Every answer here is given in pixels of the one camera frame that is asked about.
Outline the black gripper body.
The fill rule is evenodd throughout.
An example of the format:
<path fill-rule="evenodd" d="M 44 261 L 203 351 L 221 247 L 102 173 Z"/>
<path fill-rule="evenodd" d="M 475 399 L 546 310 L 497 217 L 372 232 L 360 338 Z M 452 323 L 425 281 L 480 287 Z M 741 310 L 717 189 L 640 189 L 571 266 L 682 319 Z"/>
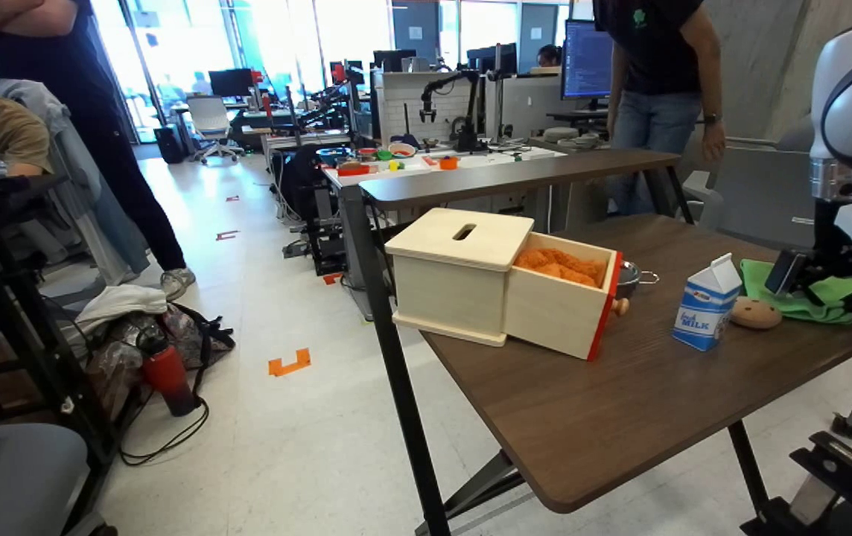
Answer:
<path fill-rule="evenodd" d="M 838 226 L 841 202 L 814 202 L 814 247 L 799 261 L 799 281 L 852 277 L 852 240 Z"/>

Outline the black background robot arm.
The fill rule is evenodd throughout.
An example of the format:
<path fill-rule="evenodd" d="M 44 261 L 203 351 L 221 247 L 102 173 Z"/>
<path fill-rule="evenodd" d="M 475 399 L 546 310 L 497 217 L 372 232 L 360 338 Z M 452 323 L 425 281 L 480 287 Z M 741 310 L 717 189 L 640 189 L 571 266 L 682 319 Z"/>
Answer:
<path fill-rule="evenodd" d="M 480 76 L 475 70 L 428 80 L 419 92 L 424 122 L 451 122 L 452 153 L 483 153 L 486 144 L 477 135 L 477 92 Z"/>

